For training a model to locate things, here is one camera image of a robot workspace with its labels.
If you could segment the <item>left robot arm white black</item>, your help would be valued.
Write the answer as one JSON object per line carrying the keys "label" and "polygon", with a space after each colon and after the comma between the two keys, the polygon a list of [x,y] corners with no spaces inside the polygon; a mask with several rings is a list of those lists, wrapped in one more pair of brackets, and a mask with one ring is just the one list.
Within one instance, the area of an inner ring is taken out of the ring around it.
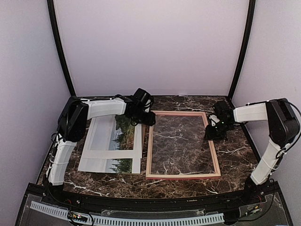
{"label": "left robot arm white black", "polygon": [[153,126],[155,113],[150,110],[154,98],[138,89],[134,95],[116,95],[107,99],[86,99],[72,96],[68,99],[57,122],[54,154],[50,157],[50,166],[46,172],[47,182],[52,186],[61,186],[70,160],[71,153],[84,134],[87,121],[101,116],[124,115],[133,125]]}

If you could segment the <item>white photo mat board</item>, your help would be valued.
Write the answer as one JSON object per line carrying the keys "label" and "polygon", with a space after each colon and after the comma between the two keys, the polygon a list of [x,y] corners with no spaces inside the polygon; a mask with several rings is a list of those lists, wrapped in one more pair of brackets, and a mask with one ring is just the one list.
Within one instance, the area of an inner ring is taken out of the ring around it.
{"label": "white photo mat board", "polygon": [[90,138],[91,138],[91,128],[89,127],[85,145],[82,152],[83,158],[88,159],[129,159],[129,158],[142,158],[143,141],[145,127],[141,124],[135,127],[135,137],[134,137],[134,148],[133,150],[117,150],[117,151],[93,151],[90,150]]}

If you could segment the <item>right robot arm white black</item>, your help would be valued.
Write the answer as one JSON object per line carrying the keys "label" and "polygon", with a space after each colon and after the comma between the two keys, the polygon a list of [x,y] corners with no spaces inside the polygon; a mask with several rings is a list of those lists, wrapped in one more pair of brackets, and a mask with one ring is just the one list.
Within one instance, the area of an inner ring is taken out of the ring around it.
{"label": "right robot arm white black", "polygon": [[301,125],[297,113],[300,110],[286,98],[248,103],[231,108],[225,101],[213,105],[214,113],[208,116],[205,128],[206,140],[226,140],[227,132],[236,124],[251,121],[267,121],[269,143],[250,180],[255,185],[264,184],[277,170],[283,156],[301,137]]}

